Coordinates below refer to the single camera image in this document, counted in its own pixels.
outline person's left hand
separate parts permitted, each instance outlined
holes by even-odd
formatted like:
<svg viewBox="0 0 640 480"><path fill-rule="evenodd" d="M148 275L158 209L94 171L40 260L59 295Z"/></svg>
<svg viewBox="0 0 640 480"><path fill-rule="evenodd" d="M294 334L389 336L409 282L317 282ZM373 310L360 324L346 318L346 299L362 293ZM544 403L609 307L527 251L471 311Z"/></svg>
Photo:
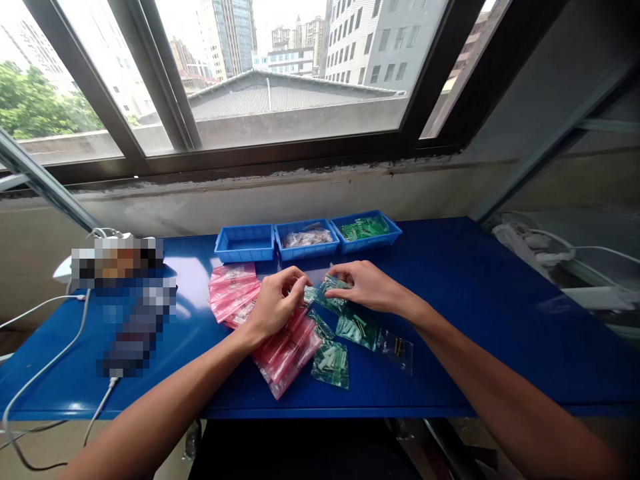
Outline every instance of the person's left hand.
<svg viewBox="0 0 640 480"><path fill-rule="evenodd" d="M238 330L242 328L250 333L258 344L276 334L287 322L293 309L302 303L305 285L313 286L298 267L289 267L265 277L255 307Z"/></svg>

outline glass pane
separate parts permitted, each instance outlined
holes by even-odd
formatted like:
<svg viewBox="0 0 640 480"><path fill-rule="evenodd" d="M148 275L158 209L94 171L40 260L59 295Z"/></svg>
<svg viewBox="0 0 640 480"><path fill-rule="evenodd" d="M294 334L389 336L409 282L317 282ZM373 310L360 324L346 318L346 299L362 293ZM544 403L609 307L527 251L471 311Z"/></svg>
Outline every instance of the glass pane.
<svg viewBox="0 0 640 480"><path fill-rule="evenodd" d="M445 0L156 0L206 149L399 127Z"/></svg>
<svg viewBox="0 0 640 480"><path fill-rule="evenodd" d="M40 164L122 156L21 0L2 2L0 127Z"/></svg>
<svg viewBox="0 0 640 480"><path fill-rule="evenodd" d="M60 6L146 154L173 150L107 0L59 0Z"/></svg>
<svg viewBox="0 0 640 480"><path fill-rule="evenodd" d="M511 0L486 0L420 138L437 137Z"/></svg>

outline floor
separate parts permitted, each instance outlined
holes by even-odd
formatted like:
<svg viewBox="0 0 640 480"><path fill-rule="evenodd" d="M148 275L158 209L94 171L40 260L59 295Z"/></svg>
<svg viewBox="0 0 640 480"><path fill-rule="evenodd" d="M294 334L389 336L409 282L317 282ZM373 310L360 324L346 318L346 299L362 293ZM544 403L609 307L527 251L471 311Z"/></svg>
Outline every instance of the floor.
<svg viewBox="0 0 640 480"><path fill-rule="evenodd" d="M108 425L108 421L97 421L91 430L91 436L97 435ZM11 430L19 431L33 428L41 422L12 422ZM59 462L71 460L82 447L87 430L88 421L71 421L56 428L40 433L27 434L18 440L26 458L31 464L42 467ZM6 437L0 435L0 445L6 442ZM154 476L154 480L186 480L191 470L190 461L183 461L182 454L185 450L184 437L170 456L160 466ZM0 472L3 478L20 480L49 480L56 478L61 468L45 471L30 472L24 468L15 452L10 446L0 451Z"/></svg>

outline person's right hand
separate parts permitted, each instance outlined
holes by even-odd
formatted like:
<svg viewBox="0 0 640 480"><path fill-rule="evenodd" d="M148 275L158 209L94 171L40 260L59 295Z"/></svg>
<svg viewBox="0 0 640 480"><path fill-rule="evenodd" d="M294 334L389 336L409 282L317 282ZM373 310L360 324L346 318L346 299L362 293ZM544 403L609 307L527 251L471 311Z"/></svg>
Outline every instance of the person's right hand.
<svg viewBox="0 0 640 480"><path fill-rule="evenodd" d="M431 307L411 290L403 287L368 260L334 265L328 275L353 285L352 289L332 289L327 298L342 298L380 312L394 313L412 323Z"/></svg>

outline gray roof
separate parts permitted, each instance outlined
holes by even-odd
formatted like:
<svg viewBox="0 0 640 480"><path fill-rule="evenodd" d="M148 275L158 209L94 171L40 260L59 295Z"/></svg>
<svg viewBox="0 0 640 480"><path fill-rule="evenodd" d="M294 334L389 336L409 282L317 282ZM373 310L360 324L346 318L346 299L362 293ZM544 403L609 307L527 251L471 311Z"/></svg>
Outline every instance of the gray roof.
<svg viewBox="0 0 640 480"><path fill-rule="evenodd" d="M343 105L404 94L404 91L252 70L194 93L188 99L195 120L203 121ZM139 121L144 125L154 123L157 114L150 113Z"/></svg>

